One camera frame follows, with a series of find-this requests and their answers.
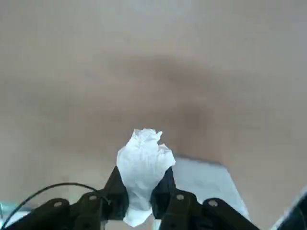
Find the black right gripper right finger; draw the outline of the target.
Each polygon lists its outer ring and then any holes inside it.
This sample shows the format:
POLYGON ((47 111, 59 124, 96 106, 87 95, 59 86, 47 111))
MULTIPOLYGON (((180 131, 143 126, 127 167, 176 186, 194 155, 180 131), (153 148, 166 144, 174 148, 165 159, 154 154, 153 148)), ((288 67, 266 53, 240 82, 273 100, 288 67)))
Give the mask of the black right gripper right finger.
POLYGON ((257 230, 253 223, 219 198, 199 203, 193 193, 176 188, 172 167, 152 191, 150 204, 160 230, 257 230))

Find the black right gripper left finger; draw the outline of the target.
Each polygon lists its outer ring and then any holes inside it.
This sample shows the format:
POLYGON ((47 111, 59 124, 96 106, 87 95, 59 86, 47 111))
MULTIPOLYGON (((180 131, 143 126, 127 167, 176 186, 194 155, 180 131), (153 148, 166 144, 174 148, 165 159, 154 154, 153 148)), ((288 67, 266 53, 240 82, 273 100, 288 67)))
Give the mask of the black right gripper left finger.
POLYGON ((5 220, 6 230, 100 230, 109 220, 123 220, 129 199, 119 170, 114 167, 105 187, 90 189, 70 204, 54 198, 13 221, 15 209, 5 220))

